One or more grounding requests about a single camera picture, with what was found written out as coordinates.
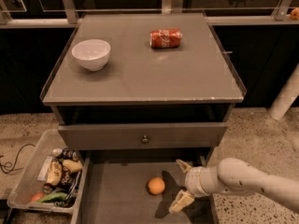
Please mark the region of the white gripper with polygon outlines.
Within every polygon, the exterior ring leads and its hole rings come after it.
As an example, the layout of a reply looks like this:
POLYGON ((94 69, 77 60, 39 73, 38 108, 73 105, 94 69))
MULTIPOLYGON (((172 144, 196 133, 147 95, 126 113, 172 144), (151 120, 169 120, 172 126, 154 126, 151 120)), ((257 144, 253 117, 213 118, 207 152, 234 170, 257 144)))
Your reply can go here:
POLYGON ((216 167, 193 167, 187 162, 176 159, 185 176, 185 187, 180 190, 169 207, 170 213, 177 213, 194 202, 194 197, 201 198, 214 193, 218 189, 218 177, 216 167))

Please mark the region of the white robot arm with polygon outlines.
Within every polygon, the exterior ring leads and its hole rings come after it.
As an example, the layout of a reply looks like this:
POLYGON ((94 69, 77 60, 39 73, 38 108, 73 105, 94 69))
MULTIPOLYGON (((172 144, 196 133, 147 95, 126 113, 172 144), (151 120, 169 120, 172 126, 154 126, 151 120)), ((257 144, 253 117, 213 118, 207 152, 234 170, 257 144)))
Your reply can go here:
POLYGON ((268 109, 260 108, 266 120, 256 119, 248 109, 234 111, 236 117, 232 127, 224 135, 217 151, 221 160, 212 166, 192 167, 179 160, 185 174, 185 190, 178 193, 169 211, 178 212, 194 199, 209 195, 253 195, 260 194, 294 213, 299 210, 299 181, 278 175, 271 175, 256 163, 273 164, 279 168, 285 149, 278 146, 280 132, 270 132, 267 122, 278 122, 286 114, 291 102, 298 96, 296 72, 284 85, 278 98, 268 109))

